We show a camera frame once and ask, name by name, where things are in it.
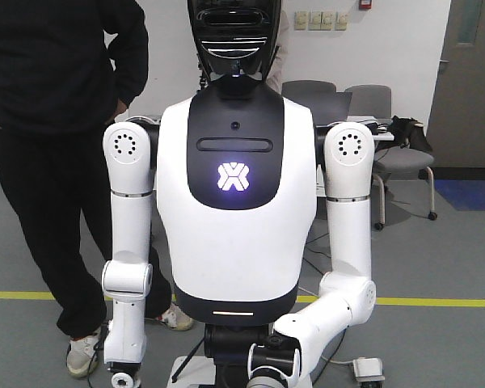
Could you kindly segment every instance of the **person's hand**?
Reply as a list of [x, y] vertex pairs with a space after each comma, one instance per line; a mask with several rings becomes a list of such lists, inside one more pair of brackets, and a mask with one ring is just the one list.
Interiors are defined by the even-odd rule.
[[121, 115], [122, 113], [126, 112], [128, 110], [128, 106], [123, 103], [120, 99], [116, 101], [116, 110], [112, 114], [112, 116], [109, 118], [108, 121], [106, 121], [106, 124], [111, 123], [114, 121], [114, 119], [118, 116]]

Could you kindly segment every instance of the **chair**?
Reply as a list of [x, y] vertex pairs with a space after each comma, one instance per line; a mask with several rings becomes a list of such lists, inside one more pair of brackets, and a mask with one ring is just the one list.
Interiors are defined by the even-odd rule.
[[[383, 85], [359, 85], [352, 86], [345, 91], [352, 92], [350, 115], [374, 116], [377, 121], [385, 122], [391, 118], [391, 89]], [[417, 123], [415, 130], [417, 135], [424, 135], [424, 126]], [[388, 187], [385, 182], [394, 173], [409, 173], [426, 170], [429, 178], [429, 215], [432, 221], [437, 219], [435, 213], [435, 182], [430, 166], [433, 164], [433, 156], [419, 150], [414, 150], [406, 145], [376, 151], [373, 158], [373, 178], [379, 184], [379, 222], [373, 226], [376, 230], [382, 230], [386, 223], [385, 195]]]
[[334, 83], [315, 80], [287, 81], [282, 84], [282, 95], [295, 103], [311, 109], [323, 109], [323, 96], [336, 93]]

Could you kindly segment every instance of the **floor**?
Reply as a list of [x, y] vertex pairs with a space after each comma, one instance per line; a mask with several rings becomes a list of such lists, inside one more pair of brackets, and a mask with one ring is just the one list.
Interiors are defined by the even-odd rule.
[[[334, 359], [379, 357], [384, 387], [485, 387], [485, 212], [454, 210], [436, 195], [438, 219], [429, 221], [426, 182], [395, 180], [389, 187], [386, 227], [372, 231], [377, 305], [365, 325], [348, 329]], [[373, 191], [373, 205], [376, 198]], [[320, 211], [308, 241], [327, 232], [324, 218]], [[163, 233], [156, 244], [163, 271], [169, 274]], [[314, 253], [329, 254], [327, 239], [317, 239], [307, 248], [310, 264], [304, 262], [300, 286], [316, 292], [321, 275], [311, 264], [322, 272], [330, 270], [330, 260]], [[87, 230], [82, 232], [82, 253], [90, 271], [99, 276], [103, 262]], [[67, 338], [56, 329], [59, 306], [47, 299], [47, 291], [0, 189], [0, 388], [88, 387], [86, 379], [76, 381], [66, 373]], [[309, 295], [303, 290], [301, 294]], [[295, 310], [306, 305], [302, 301]], [[174, 359], [199, 342], [203, 326], [197, 323], [182, 333], [161, 326], [148, 326], [146, 331], [143, 386], [164, 387]], [[339, 340], [328, 344], [325, 356]], [[99, 367], [91, 385], [111, 387], [110, 378]], [[358, 385], [348, 366], [329, 364], [315, 386]]]

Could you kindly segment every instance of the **black robot face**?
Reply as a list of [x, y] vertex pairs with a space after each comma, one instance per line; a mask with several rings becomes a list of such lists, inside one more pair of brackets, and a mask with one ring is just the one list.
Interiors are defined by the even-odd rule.
[[281, 0], [188, 0], [198, 56], [209, 81], [264, 80], [276, 50]]

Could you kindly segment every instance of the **white wall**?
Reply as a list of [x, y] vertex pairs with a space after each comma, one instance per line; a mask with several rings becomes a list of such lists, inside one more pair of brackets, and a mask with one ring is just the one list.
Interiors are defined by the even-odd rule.
[[291, 31], [284, 81], [320, 79], [338, 91], [360, 84], [392, 89], [392, 114], [428, 123], [450, 0], [285, 0], [294, 11], [347, 11], [347, 31]]
[[[298, 32], [289, 37], [284, 81], [319, 79], [339, 91], [363, 83], [389, 85], [393, 113], [428, 122], [451, 0], [373, 0], [370, 11], [357, 0], [284, 0], [294, 11], [345, 11], [344, 32]], [[192, 96], [199, 70], [185, 0], [138, 0], [150, 33], [150, 77], [129, 114], [162, 114]]]

